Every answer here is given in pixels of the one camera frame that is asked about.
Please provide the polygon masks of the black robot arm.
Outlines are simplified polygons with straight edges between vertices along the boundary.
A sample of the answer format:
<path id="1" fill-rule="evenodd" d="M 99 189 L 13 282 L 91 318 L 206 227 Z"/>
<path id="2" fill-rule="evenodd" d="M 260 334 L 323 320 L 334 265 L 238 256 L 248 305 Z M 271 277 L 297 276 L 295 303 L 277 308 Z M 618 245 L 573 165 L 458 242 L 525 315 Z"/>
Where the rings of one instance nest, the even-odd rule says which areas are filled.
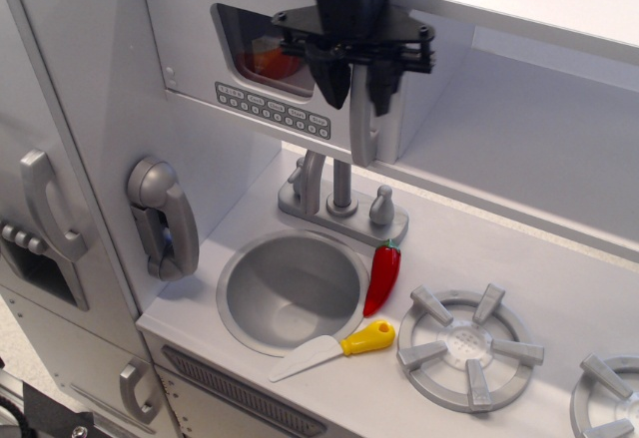
<path id="1" fill-rule="evenodd" d="M 314 6 L 277 13 L 272 24 L 281 31 L 283 53 L 306 61 L 325 101 L 336 109 L 350 91 L 352 66 L 365 67 L 377 116 L 388 113 L 404 73 L 433 69 L 434 27 L 390 0 L 316 0 Z"/>

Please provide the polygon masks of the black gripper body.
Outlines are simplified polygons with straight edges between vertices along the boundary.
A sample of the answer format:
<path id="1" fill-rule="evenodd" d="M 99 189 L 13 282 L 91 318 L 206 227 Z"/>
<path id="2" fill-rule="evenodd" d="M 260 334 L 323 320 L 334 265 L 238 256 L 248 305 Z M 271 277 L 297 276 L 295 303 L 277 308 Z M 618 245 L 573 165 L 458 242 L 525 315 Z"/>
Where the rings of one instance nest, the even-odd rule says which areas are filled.
<path id="1" fill-rule="evenodd" d="M 314 45 L 324 60 L 388 61 L 400 71 L 418 73 L 434 66 L 434 28 L 390 0 L 316 0 L 314 6 L 276 13 L 272 23 L 282 31 L 289 55 L 301 56 L 305 45 Z"/>

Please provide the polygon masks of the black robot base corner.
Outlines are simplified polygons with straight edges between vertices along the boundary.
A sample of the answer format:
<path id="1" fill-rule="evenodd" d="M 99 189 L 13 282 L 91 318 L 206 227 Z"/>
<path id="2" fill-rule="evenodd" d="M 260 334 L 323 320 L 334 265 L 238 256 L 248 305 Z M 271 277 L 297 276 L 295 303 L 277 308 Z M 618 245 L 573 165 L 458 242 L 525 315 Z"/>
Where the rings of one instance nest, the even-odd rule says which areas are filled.
<path id="1" fill-rule="evenodd" d="M 1 361 L 2 437 L 106 437 L 90 412 L 74 412 L 14 377 Z"/>

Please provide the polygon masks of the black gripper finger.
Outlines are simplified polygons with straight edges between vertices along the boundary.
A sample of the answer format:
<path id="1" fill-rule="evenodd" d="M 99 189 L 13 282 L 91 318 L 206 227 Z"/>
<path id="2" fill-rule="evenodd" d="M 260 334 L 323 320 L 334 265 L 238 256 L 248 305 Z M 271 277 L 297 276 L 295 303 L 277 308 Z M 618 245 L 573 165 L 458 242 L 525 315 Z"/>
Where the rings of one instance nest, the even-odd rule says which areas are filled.
<path id="1" fill-rule="evenodd" d="M 350 67 L 335 49 L 306 48 L 306 61 L 325 101 L 340 110 L 350 89 Z"/>
<path id="2" fill-rule="evenodd" d="M 391 97 L 397 92 L 402 69 L 392 61 L 376 61 L 367 68 L 366 86 L 375 114 L 386 115 Z"/>

